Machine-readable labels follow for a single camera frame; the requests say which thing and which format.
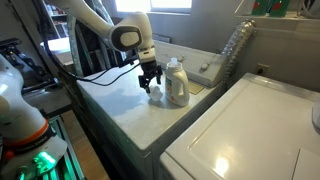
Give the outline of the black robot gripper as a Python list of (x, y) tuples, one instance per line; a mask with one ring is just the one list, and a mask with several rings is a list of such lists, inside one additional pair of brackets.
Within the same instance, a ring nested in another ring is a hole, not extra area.
[(143, 70), (143, 74), (138, 76), (139, 85), (147, 94), (149, 94), (149, 84), (153, 78), (156, 79), (158, 85), (161, 84), (161, 76), (163, 75), (162, 68), (156, 61), (142, 63), (141, 68)]

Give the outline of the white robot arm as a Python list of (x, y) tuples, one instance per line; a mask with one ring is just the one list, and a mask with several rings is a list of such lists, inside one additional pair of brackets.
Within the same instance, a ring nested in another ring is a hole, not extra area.
[[(107, 47), (120, 52), (134, 50), (143, 73), (139, 85), (147, 90), (152, 79), (159, 80), (149, 18), (134, 12), (113, 25), (84, 0), (47, 0), (75, 17), (96, 33)], [(0, 61), (0, 134), (3, 137), (1, 180), (34, 180), (54, 169), (67, 151), (67, 143), (22, 97), (23, 77), (6, 59)]]

